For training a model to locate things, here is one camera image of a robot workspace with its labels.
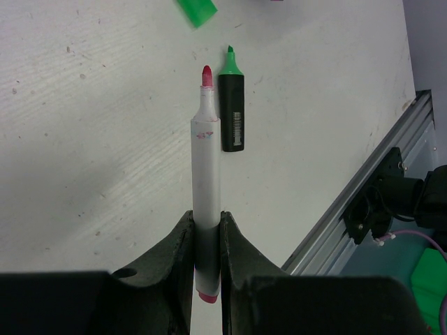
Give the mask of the green highlighter cap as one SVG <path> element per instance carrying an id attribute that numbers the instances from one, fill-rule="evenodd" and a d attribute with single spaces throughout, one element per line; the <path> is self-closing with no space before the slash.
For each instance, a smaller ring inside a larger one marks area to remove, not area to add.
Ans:
<path id="1" fill-rule="evenodd" d="M 199 28 L 217 13 L 212 0 L 177 0 L 194 28 Z"/>

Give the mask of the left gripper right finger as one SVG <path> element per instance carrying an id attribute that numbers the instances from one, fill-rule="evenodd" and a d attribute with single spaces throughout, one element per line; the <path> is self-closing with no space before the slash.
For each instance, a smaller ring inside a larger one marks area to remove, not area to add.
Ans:
<path id="1" fill-rule="evenodd" d="M 386 276 L 291 276 L 221 213 L 224 334 L 429 334 L 415 299 Z"/>

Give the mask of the green black highlighter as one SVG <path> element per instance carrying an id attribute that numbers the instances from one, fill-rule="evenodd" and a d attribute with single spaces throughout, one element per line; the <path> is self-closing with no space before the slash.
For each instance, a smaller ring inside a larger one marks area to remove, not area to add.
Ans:
<path id="1" fill-rule="evenodd" d="M 235 51 L 228 46 L 225 63 L 218 74 L 221 146 L 224 152 L 244 150 L 244 74 L 238 68 Z"/>

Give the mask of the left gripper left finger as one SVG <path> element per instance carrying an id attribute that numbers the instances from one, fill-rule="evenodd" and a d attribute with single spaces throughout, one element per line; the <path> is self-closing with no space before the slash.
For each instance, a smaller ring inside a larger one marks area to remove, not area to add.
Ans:
<path id="1" fill-rule="evenodd" d="M 189 334 L 194 225 L 108 271 L 1 274 L 2 334 Z"/>

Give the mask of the pink white marker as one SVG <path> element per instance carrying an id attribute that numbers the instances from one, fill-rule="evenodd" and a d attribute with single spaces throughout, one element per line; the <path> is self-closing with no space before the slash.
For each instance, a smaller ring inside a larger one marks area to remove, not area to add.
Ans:
<path id="1" fill-rule="evenodd" d="M 221 120 L 214 105 L 212 70 L 202 71 L 200 103 L 191 120 L 191 172 L 195 225 L 195 281 L 198 296 L 217 301 L 220 288 Z"/>

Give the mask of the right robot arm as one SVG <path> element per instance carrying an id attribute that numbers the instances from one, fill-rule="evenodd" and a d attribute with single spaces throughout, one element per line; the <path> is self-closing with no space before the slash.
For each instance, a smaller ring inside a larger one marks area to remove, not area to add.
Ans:
<path id="1" fill-rule="evenodd" d="M 429 171 L 425 179 L 386 177 L 377 185 L 384 206 L 393 216 L 417 226 L 446 231 L 446 166 Z"/>

